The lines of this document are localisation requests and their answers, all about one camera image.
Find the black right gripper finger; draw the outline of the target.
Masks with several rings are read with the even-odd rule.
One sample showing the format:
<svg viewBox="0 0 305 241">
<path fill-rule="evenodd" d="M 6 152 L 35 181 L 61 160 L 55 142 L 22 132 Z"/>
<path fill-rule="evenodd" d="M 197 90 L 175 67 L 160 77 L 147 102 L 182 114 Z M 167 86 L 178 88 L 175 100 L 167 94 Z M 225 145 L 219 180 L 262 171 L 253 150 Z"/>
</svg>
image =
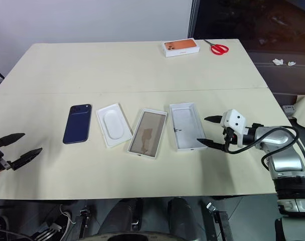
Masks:
<svg viewBox="0 0 305 241">
<path fill-rule="evenodd" d="M 213 116 L 208 116 L 208 117 L 204 118 L 205 121 L 209 121 L 209 122 L 217 123 L 217 124 L 219 124 L 221 122 L 221 119 L 222 119 L 221 115 L 213 115 Z"/>
<path fill-rule="evenodd" d="M 213 140 L 198 138 L 197 141 L 200 142 L 201 144 L 209 147 L 209 148 L 220 150 L 220 151 L 225 151 L 225 145 L 224 144 L 216 143 Z"/>
</svg>

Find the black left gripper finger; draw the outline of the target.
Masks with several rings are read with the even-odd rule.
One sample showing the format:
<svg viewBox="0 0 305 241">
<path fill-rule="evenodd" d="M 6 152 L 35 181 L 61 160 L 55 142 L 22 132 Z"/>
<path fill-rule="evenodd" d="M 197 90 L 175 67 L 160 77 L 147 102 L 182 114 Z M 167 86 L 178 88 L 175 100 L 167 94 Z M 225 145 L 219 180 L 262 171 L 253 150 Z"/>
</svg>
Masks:
<svg viewBox="0 0 305 241">
<path fill-rule="evenodd" d="M 8 146 L 22 138 L 24 135 L 25 133 L 15 133 L 0 138 L 0 147 Z"/>
<path fill-rule="evenodd" d="M 11 168 L 13 170 L 17 170 L 17 169 L 23 167 L 24 165 L 26 165 L 29 162 L 31 162 L 35 157 L 37 157 L 37 155 L 42 150 L 43 150 L 43 148 L 38 148 L 38 149 L 31 150 L 31 151 L 21 155 L 19 159 L 17 159 L 14 162 L 11 162 L 11 164 L 10 164 Z"/>
</svg>

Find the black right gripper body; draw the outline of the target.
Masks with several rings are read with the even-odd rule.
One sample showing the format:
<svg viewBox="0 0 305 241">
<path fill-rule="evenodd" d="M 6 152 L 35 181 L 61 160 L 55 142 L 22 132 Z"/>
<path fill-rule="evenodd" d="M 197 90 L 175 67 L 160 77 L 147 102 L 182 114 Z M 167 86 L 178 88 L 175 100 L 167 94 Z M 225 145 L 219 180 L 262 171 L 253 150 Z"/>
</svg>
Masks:
<svg viewBox="0 0 305 241">
<path fill-rule="evenodd" d="M 226 128 L 223 131 L 224 135 L 224 147 L 223 151 L 228 151 L 230 144 L 237 145 L 237 136 L 234 134 L 234 130 L 232 128 Z"/>
</svg>

